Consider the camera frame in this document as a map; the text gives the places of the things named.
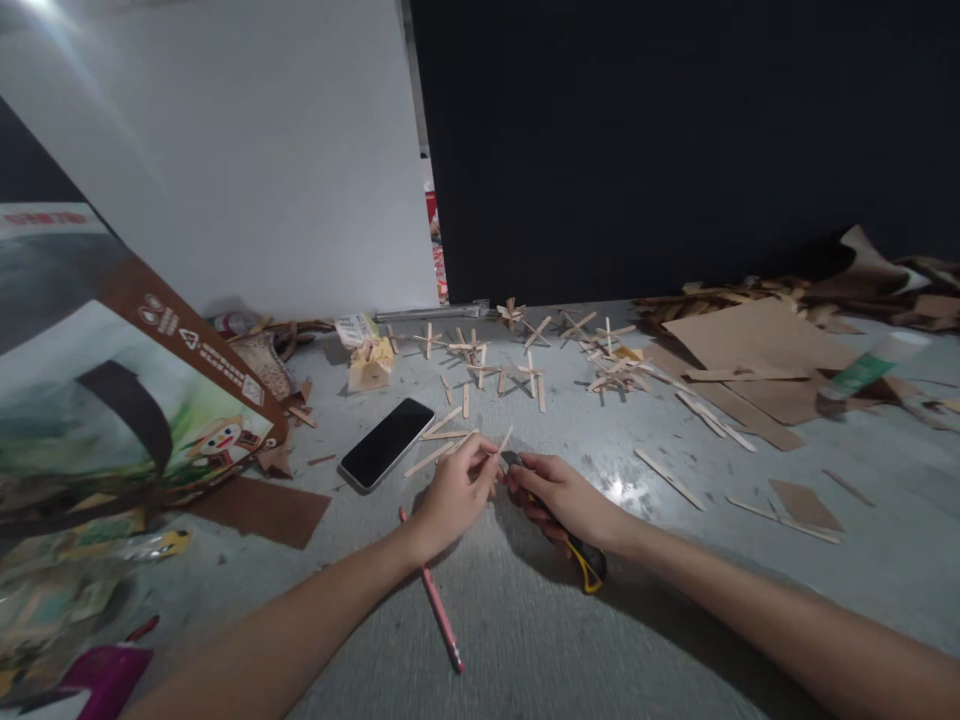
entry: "pencil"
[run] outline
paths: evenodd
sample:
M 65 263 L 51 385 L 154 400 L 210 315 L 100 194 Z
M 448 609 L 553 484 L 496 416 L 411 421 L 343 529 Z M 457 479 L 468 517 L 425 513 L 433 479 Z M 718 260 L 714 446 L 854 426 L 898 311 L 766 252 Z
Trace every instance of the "pencil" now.
M 407 513 L 400 508 L 400 522 L 407 521 Z M 447 618 L 447 613 L 443 609 L 443 603 L 440 602 L 440 593 L 437 592 L 437 586 L 433 584 L 433 575 L 426 565 L 420 566 L 420 576 L 423 578 L 423 585 L 427 588 L 427 595 L 430 597 L 430 604 L 433 606 L 433 613 L 437 616 L 437 622 L 440 623 L 440 631 L 443 633 L 443 639 L 447 643 L 447 650 L 450 652 L 450 658 L 458 673 L 463 672 L 463 660 L 460 659 L 460 650 L 457 649 L 457 638 L 453 635 L 453 627 Z

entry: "table surface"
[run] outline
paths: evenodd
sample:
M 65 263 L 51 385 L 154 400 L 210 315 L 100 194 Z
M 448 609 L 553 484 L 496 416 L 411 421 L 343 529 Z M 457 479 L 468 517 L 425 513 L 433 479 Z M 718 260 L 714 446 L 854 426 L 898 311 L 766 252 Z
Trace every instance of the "table surface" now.
M 625 302 L 573 307 L 595 309 L 598 319 L 609 316 L 614 328 L 635 316 Z M 536 326 L 550 313 L 556 315 L 533 308 L 527 319 Z M 866 334 L 836 337 L 859 350 L 889 330 L 872 320 L 848 320 Z M 467 338 L 475 328 L 478 341 L 489 343 L 488 365 L 525 364 L 521 338 L 504 325 L 450 319 L 434 322 L 434 332 L 449 338 L 458 326 Z M 398 322 L 393 329 L 423 334 L 426 322 Z M 545 335 L 552 347 L 536 343 L 533 359 L 545 372 L 546 414 L 512 381 L 498 398 L 494 375 L 482 391 L 471 388 L 470 418 L 451 426 L 476 428 L 497 440 L 513 425 L 512 449 L 563 456 L 634 515 L 960 654 L 956 433 L 933 430 L 900 408 L 883 406 L 876 414 L 851 413 L 795 428 L 807 443 L 798 450 L 780 452 L 757 438 L 758 452 L 748 453 L 715 436 L 655 380 L 650 382 L 659 397 L 586 392 L 583 384 L 594 379 L 595 366 L 576 342 L 558 340 L 552 324 Z M 632 347 L 651 341 L 639 332 L 628 337 Z M 937 336 L 898 374 L 960 385 L 958 360 L 958 337 Z M 403 474 L 438 441 L 415 445 L 368 496 L 344 484 L 336 462 L 309 467 L 307 461 L 332 453 L 339 459 L 404 397 L 446 415 L 441 371 L 454 386 L 455 404 L 462 384 L 471 381 L 461 360 L 435 348 L 428 361 L 412 341 L 401 343 L 390 387 L 364 394 L 347 393 L 347 355 L 335 336 L 299 350 L 290 368 L 313 382 L 310 405 L 319 427 L 291 430 L 295 477 L 288 484 L 330 495 L 333 502 L 302 552 L 169 513 L 168 527 L 194 532 L 190 549 L 140 571 L 128 602 L 100 638 L 115 641 L 150 615 L 161 615 L 143 642 L 157 655 L 135 697 L 231 621 L 395 527 L 397 508 L 412 508 L 432 466 L 411 478 Z M 917 384 L 933 397 L 960 394 Z M 673 471 L 706 511 L 640 461 L 633 453 L 637 447 Z M 861 504 L 821 468 L 839 473 L 876 507 Z M 757 505 L 776 501 L 770 478 L 814 488 L 846 529 L 843 541 L 824 543 L 724 500 L 729 493 Z M 585 596 L 574 568 L 506 492 L 437 560 L 433 574 L 466 672 L 458 676 L 451 668 L 414 576 L 356 630 L 291 717 L 780 718 L 821 712 L 736 635 L 636 567 L 611 558 L 603 590 Z

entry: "black phone screen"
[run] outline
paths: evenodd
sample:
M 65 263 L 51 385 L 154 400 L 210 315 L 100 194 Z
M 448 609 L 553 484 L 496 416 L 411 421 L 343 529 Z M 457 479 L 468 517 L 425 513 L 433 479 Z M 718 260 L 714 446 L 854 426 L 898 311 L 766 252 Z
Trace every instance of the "black phone screen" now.
M 433 420 L 433 410 L 407 398 L 344 456 L 340 465 L 370 489 Z

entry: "glue stick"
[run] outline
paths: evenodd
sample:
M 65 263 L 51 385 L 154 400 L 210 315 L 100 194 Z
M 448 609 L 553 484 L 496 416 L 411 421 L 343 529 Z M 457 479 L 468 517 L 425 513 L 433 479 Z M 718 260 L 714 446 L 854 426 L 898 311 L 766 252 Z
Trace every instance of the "glue stick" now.
M 820 388 L 820 394 L 828 400 L 846 400 L 929 344 L 930 340 L 921 335 L 899 330 L 892 332 L 835 375 Z

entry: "cartoon character print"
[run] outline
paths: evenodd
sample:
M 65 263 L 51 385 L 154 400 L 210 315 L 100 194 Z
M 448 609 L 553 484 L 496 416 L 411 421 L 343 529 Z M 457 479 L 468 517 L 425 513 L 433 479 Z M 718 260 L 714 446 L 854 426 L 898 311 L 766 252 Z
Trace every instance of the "cartoon character print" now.
M 187 457 L 196 458 L 194 465 L 210 469 L 240 462 L 260 444 L 260 436 L 250 431 L 251 426 L 242 415 L 217 418 L 197 434 Z

